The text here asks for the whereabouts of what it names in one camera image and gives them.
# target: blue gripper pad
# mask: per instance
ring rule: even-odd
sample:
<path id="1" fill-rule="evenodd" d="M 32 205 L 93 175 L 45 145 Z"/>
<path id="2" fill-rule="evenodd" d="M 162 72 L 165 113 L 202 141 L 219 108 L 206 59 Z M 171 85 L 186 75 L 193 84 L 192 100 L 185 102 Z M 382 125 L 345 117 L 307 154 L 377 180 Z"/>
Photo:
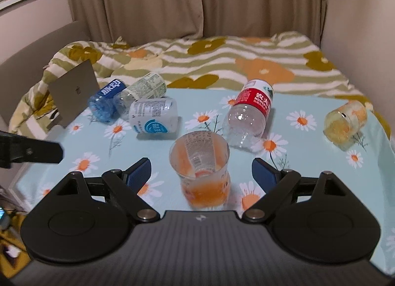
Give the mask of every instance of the blue gripper pad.
<path id="1" fill-rule="evenodd" d="M 123 172 L 123 181 L 134 193 L 138 193 L 151 177 L 151 161 L 141 158 L 133 166 Z"/>
<path id="2" fill-rule="evenodd" d="M 265 193 L 271 191 L 281 180 L 281 172 L 273 168 L 261 158 L 252 161 L 252 177 Z"/>

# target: striped blanket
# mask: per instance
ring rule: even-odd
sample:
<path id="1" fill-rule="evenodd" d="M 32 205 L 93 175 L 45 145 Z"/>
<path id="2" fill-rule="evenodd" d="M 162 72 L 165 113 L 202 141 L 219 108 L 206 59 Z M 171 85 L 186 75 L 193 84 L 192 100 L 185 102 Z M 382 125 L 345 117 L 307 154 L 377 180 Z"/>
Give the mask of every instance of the striped blanket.
<path id="1" fill-rule="evenodd" d="M 357 99 L 373 111 L 369 99 L 298 32 L 272 38 L 163 39 L 139 47 L 119 38 L 114 44 L 74 42 L 58 51 L 42 80 L 22 97 L 9 131 L 45 138 L 56 115 L 48 84 L 84 60 L 91 61 L 101 87 L 114 78 L 132 84 L 153 70 L 169 88 L 241 90 L 248 80 L 260 78 L 272 84 L 275 93 Z M 389 137 L 388 124 L 374 113 Z"/>

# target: gray sofa armrest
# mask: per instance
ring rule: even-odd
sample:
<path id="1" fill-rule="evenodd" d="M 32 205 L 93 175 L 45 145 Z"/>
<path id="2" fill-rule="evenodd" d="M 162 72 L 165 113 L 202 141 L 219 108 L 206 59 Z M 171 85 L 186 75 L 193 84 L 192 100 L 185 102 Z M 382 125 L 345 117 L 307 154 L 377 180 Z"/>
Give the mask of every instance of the gray sofa armrest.
<path id="1" fill-rule="evenodd" d="M 43 75 L 43 67 L 54 54 L 74 41 L 89 41 L 85 25 L 75 21 L 29 44 L 0 65 L 3 90 L 0 99 L 0 115 L 9 123 L 20 98 Z"/>
<path id="2" fill-rule="evenodd" d="M 8 131 L 8 127 L 0 115 L 0 130 Z M 8 187 L 14 180 L 18 171 L 23 164 L 12 164 L 11 169 L 0 168 L 0 207 L 7 207 L 8 209 L 19 209 L 20 205 L 18 200 L 12 195 Z"/>

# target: light blue sheet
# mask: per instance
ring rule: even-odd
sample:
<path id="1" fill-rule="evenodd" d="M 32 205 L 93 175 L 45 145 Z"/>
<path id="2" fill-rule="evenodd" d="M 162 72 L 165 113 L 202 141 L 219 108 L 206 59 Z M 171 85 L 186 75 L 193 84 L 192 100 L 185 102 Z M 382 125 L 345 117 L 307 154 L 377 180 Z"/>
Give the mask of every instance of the light blue sheet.
<path id="1" fill-rule="evenodd" d="M 212 117 L 207 121 L 211 130 L 214 130 L 215 121 L 218 120 L 215 128 L 216 131 L 220 129 L 222 119 L 228 111 L 226 102 L 235 97 L 237 92 L 169 89 L 167 95 L 176 99 L 178 113 L 182 117 L 180 131 L 177 133 L 180 137 L 186 132 L 205 127 L 204 124 L 200 124 L 193 129 L 185 129 L 185 122 L 188 122 L 189 128 L 198 123 L 196 113 L 207 113 Z M 329 111 L 343 103 L 344 100 L 275 94 L 265 132 L 266 136 L 278 145 L 271 154 L 273 160 L 267 151 L 257 155 L 272 165 L 274 161 L 275 166 L 280 169 L 285 166 L 306 177 L 317 177 L 323 170 L 333 171 L 380 222 L 382 237 L 373 254 L 372 262 L 383 271 L 394 272 L 394 154 L 384 130 L 370 112 L 367 125 L 362 129 L 363 146 L 356 143 L 349 152 L 343 152 L 333 146 L 322 133 L 323 120 Z M 93 177 L 113 168 L 124 170 L 140 158 L 148 157 L 153 171 L 142 198 L 161 215 L 167 209 L 189 210 L 180 190 L 179 179 L 168 159 L 169 149 L 176 136 L 159 135 L 156 139 L 144 135 L 137 136 L 128 124 L 122 124 L 120 121 L 112 126 L 91 122 L 92 116 L 89 112 L 86 110 L 76 118 L 69 129 L 61 130 L 58 134 L 57 141 L 64 147 L 64 160 L 60 164 L 34 164 L 17 183 L 17 188 L 32 206 L 69 171 L 77 170 L 78 165 L 80 169 L 85 169 L 88 162 L 83 162 L 84 158 L 89 160 L 84 175 Z M 297 128 L 298 117 L 305 118 L 308 125 L 315 130 Z M 73 130 L 74 126 L 79 127 L 78 131 Z M 357 162 L 353 161 L 352 155 L 355 155 L 354 159 L 358 159 Z M 232 192 L 228 207 L 236 209 L 240 214 L 243 206 L 250 206 L 248 201 L 264 195 L 251 175 L 251 162 L 254 158 L 253 153 L 231 149 L 229 173 Z"/>

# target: laptop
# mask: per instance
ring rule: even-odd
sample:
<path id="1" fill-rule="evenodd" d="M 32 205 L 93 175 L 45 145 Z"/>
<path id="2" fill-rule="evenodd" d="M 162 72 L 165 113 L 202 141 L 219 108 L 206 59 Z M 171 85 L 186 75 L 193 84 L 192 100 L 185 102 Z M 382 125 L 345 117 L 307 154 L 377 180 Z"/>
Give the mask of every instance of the laptop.
<path id="1" fill-rule="evenodd" d="M 59 111 L 48 126 L 60 124 L 67 127 L 88 105 L 89 98 L 99 91 L 90 60 L 80 63 L 48 85 L 48 90 Z"/>

